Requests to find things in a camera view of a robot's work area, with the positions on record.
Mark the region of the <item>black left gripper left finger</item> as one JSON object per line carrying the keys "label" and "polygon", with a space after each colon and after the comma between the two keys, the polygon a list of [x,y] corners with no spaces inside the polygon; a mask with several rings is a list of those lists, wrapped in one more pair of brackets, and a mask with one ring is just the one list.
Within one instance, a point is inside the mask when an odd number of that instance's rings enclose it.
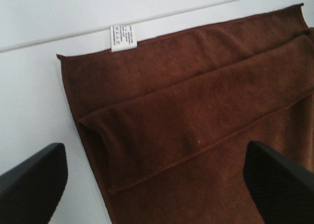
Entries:
{"label": "black left gripper left finger", "polygon": [[52,143],[0,176],[0,222],[47,224],[65,190],[65,146]]}

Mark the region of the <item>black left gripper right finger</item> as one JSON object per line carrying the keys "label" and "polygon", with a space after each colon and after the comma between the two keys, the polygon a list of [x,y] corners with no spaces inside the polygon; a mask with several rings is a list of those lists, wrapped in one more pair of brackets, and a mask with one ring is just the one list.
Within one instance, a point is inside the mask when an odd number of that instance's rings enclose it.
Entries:
{"label": "black left gripper right finger", "polygon": [[266,224],[314,222],[314,174],[260,141],[247,145],[243,177]]}

